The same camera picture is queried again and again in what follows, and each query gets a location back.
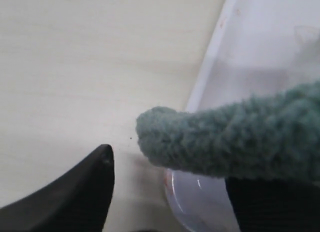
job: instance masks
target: light wooden table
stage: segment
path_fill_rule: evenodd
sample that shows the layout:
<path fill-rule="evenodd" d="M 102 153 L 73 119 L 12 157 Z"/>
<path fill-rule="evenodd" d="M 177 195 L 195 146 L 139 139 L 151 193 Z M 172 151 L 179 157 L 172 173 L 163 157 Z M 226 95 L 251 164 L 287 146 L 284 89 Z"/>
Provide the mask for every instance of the light wooden table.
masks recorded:
<path fill-rule="evenodd" d="M 0 0 L 0 206 L 111 144 L 106 231 L 179 231 L 135 119 L 184 108 L 223 2 Z"/>

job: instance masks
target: white plastic tray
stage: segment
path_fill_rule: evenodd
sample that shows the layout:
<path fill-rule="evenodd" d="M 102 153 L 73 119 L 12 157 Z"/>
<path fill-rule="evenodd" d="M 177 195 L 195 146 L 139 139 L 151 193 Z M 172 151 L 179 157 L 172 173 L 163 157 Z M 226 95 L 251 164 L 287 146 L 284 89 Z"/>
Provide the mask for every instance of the white plastic tray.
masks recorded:
<path fill-rule="evenodd" d="M 300 82 L 299 67 L 308 62 L 297 63 L 296 55 L 319 36 L 319 2 L 226 0 L 186 110 L 274 94 Z M 302 81 L 320 68 L 317 59 Z M 223 179 L 167 170 L 166 181 L 171 208 L 190 231 L 240 231 Z"/>

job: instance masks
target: fuzzy green fabric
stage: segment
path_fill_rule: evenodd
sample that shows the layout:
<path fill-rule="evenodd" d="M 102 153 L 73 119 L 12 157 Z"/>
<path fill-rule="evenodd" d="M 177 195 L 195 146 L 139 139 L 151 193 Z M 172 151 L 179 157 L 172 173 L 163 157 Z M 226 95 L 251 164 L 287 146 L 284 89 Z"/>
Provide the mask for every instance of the fuzzy green fabric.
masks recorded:
<path fill-rule="evenodd" d="M 159 167 L 218 178 L 320 180 L 320 81 L 196 113 L 155 107 L 137 118 Z"/>

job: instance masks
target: black plastic piece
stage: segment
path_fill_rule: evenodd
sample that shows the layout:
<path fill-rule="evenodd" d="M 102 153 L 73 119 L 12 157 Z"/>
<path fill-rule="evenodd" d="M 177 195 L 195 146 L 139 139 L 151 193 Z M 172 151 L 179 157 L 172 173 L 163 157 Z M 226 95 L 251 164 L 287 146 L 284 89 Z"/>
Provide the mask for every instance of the black plastic piece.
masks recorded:
<path fill-rule="evenodd" d="M 320 188 L 298 181 L 226 179 L 241 232 L 320 232 Z"/>
<path fill-rule="evenodd" d="M 67 173 L 0 209 L 0 232 L 101 232 L 115 184 L 114 155 L 101 145 Z"/>

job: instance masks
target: green knitted sleeve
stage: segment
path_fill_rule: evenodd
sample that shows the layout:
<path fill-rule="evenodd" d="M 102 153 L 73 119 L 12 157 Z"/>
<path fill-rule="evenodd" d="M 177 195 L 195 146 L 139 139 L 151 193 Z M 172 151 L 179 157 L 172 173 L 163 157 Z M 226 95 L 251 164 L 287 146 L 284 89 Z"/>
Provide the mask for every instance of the green knitted sleeve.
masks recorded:
<path fill-rule="evenodd" d="M 213 177 L 320 180 L 320 81 L 196 113 L 155 107 L 137 118 L 156 166 Z"/>

